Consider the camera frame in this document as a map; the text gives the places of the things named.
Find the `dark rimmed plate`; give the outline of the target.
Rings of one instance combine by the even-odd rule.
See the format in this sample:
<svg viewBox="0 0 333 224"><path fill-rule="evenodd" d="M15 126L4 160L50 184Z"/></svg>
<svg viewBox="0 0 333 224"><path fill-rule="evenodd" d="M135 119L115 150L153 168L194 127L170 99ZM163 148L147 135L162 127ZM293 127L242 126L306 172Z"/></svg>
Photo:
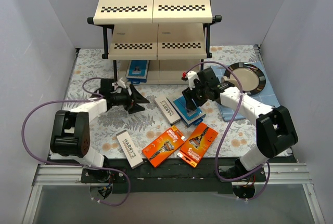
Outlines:
<svg viewBox="0 0 333 224"><path fill-rule="evenodd" d="M258 64L238 62L228 67L241 82L243 92L248 95L256 95L263 91L266 86L266 76L263 68Z"/></svg>

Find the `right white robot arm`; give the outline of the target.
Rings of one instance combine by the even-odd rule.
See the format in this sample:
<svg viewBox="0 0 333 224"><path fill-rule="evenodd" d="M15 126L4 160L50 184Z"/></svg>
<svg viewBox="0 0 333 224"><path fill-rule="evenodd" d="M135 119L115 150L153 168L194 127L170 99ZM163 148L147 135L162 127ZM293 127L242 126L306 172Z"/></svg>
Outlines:
<svg viewBox="0 0 333 224"><path fill-rule="evenodd" d="M247 181L268 160L276 157L298 142L298 136L289 110L263 104L229 81L220 82L212 68L183 73L182 80L189 86L183 90L186 108L195 110L208 100L240 113L256 128L256 144L235 161L226 171L215 170L222 181Z"/></svg>

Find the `beige three-tier shelf rack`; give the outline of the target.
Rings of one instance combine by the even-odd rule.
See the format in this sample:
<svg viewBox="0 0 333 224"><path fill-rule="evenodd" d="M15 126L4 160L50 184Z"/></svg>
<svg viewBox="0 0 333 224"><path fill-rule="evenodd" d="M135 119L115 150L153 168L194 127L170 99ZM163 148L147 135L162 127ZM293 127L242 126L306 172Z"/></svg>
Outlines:
<svg viewBox="0 0 333 224"><path fill-rule="evenodd" d="M212 0L99 0L90 25L103 30L103 59L113 77L134 79L134 61L147 61L147 83L180 84L181 73L210 59L210 32L222 20Z"/></svg>

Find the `orange gillette razor pack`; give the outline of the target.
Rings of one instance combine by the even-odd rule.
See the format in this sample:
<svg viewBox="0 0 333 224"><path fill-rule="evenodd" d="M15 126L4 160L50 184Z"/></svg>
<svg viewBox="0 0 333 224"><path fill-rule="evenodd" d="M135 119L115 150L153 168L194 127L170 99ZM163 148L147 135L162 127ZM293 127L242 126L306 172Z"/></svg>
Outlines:
<svg viewBox="0 0 333 224"><path fill-rule="evenodd" d="M217 131L200 123L182 145L177 156L195 168L217 136Z"/></svg>
<svg viewBox="0 0 333 224"><path fill-rule="evenodd" d="M171 154L180 148L186 141L184 134L176 127L171 126L158 138L142 149L143 155L154 168L157 168Z"/></svg>

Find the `beige ceramic mug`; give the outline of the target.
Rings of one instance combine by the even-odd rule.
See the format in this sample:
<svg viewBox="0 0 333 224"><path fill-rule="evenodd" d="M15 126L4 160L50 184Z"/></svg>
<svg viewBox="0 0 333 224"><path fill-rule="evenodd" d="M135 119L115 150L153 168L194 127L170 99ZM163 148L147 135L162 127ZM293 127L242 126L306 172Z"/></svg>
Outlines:
<svg viewBox="0 0 333 224"><path fill-rule="evenodd" d="M240 84L234 78L229 78L227 76L223 76L221 78L221 85L222 85L222 89L221 89L222 91L225 91L226 89L231 88L231 87L236 87L239 91L241 91Z"/></svg>

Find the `blue razor box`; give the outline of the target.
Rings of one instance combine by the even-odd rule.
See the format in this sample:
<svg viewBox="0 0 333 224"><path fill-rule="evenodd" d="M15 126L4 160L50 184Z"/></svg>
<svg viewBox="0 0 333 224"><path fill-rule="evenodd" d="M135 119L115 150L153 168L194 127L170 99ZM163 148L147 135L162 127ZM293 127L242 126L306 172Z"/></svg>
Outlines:
<svg viewBox="0 0 333 224"><path fill-rule="evenodd" d="M177 113L180 115L181 119L187 127L191 125L199 125L203 118L206 116L206 113L202 111L201 108L196 110L189 110L186 108L186 101L183 96L173 99L171 104L176 109Z"/></svg>
<svg viewBox="0 0 333 224"><path fill-rule="evenodd" d="M148 66L148 60L131 60L125 77L133 84L145 83L147 82Z"/></svg>

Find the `white harry's box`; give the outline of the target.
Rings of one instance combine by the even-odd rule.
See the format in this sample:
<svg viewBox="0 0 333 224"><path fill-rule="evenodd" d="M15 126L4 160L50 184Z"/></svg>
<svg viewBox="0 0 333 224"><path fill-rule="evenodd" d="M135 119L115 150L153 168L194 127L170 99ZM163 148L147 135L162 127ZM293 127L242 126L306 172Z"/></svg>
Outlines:
<svg viewBox="0 0 333 224"><path fill-rule="evenodd" d="M174 125L181 120L181 117L177 113L176 109L169 102L167 97L159 96L156 97L154 101L170 125Z"/></svg>
<svg viewBox="0 0 333 224"><path fill-rule="evenodd" d="M126 130L116 135L116 138L126 156L126 159L132 169L137 168L144 162L133 140Z"/></svg>

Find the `floral table mat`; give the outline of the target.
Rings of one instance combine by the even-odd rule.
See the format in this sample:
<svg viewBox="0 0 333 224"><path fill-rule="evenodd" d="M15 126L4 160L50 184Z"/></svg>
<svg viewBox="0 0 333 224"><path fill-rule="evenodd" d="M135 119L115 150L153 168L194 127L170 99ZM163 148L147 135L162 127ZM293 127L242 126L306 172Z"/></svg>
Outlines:
<svg viewBox="0 0 333 224"><path fill-rule="evenodd" d="M82 49L78 52L74 71L69 85L68 103L64 110L75 108L75 99L86 99L92 91L100 87L100 78L113 74L110 60L102 59L101 49ZM198 122L197 112L188 113L182 91L185 82L178 85L139 84L136 89L148 104L144 111L128 114L123 107L113 107L90 123L91 147L109 159L122 159L125 154L117 139L117 134L127 131L138 151L148 146L171 126L176 126L185 137L189 137L196 124L189 125L188 120ZM230 108L208 101L201 107L202 118L218 136L205 153L205 157L216 154L224 157L239 157L255 145L255 127L240 114L234 115ZM231 127L227 123L231 117L235 120Z"/></svg>

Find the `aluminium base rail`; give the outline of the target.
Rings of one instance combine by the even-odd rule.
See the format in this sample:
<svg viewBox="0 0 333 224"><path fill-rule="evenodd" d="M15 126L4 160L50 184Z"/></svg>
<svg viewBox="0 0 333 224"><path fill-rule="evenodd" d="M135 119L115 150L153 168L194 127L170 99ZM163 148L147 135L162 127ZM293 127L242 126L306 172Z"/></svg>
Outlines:
<svg viewBox="0 0 333 224"><path fill-rule="evenodd" d="M131 169L124 159L112 160L120 172L131 180L132 192L202 192L204 183L215 191L230 193L239 186L237 182L223 182L213 171L213 159L203 160L202 165L191 168L176 159L166 161L158 168L144 163ZM293 156L277 157L269 165L255 172L255 183L272 185L302 185L315 223L324 223L324 217L317 201L313 181L305 163L298 163ZM101 186L96 176L77 164L39 165L33 179L23 223L32 223L37 210L43 186Z"/></svg>

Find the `white Harry's box front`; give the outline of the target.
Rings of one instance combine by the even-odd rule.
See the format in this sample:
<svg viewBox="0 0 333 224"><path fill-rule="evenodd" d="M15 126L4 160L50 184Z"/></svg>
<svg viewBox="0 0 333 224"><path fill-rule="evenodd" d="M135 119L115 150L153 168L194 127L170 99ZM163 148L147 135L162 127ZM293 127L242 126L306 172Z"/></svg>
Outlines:
<svg viewBox="0 0 333 224"><path fill-rule="evenodd" d="M144 162L133 140L126 130L116 135L116 138L126 156L126 159L132 169L137 168Z"/></svg>

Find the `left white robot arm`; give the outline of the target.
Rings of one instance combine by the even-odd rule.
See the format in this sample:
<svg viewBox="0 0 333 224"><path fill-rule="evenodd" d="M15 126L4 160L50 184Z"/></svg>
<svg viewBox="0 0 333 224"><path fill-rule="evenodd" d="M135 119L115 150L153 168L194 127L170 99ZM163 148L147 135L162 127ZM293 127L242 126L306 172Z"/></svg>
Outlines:
<svg viewBox="0 0 333 224"><path fill-rule="evenodd" d="M133 84L121 79L102 78L100 88L90 100L71 110L59 110L55 114L50 140L52 153L69 156L85 166L93 166L93 176L106 182L111 175L105 166L105 157L91 147L90 122L114 106L123 106L129 114L143 111L142 104L149 100L141 95Z"/></svg>

